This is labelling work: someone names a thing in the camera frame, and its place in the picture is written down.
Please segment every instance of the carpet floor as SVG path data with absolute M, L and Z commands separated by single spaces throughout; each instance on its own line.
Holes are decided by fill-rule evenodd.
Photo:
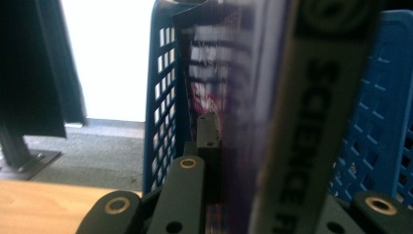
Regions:
M 32 180 L 141 191 L 143 130 L 110 126 L 67 129 L 67 138 L 25 136 L 30 149 L 61 156 Z

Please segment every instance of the blue plastic basket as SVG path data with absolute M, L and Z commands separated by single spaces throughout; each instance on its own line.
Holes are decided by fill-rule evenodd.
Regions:
M 387 11 L 361 80 L 329 192 L 375 190 L 413 204 L 413 13 Z
M 172 16 L 197 6 L 157 0 L 153 6 L 146 101 L 143 193 L 162 185 L 190 140 L 188 102 Z

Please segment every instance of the wooden surface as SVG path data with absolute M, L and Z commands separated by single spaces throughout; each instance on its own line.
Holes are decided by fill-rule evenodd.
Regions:
M 111 191 L 114 190 L 0 180 L 0 233 L 76 233 L 94 203 Z

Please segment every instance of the black metal bracket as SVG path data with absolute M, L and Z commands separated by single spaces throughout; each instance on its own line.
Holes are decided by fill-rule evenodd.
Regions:
M 218 129 L 215 114 L 201 116 L 197 141 L 185 144 L 162 187 L 142 199 L 126 191 L 105 195 L 77 234 L 205 233 L 206 205 L 220 202 Z M 413 211 L 381 193 L 359 192 L 351 204 L 327 195 L 315 233 L 413 233 L 411 220 Z
M 0 120 L 0 178 L 28 180 L 60 155 L 57 151 L 29 150 L 22 135 Z

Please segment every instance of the purple book cover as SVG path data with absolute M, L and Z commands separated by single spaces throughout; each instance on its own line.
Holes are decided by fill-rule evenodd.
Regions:
M 310 233 L 315 227 L 379 12 L 375 4 L 210 0 L 173 17 L 192 123 L 210 111 L 220 121 L 223 201 L 208 208 L 209 233 Z M 315 95 L 306 80 L 312 70 L 312 79 L 321 80 Z M 331 74 L 339 81 L 328 87 Z M 309 103 L 313 108 L 334 107 L 322 116 L 300 113 L 305 97 L 319 98 Z M 305 204 L 288 206 L 280 197 L 300 114 L 325 123 L 315 131 L 329 155 L 315 154 Z M 311 215 L 300 216 L 309 208 Z

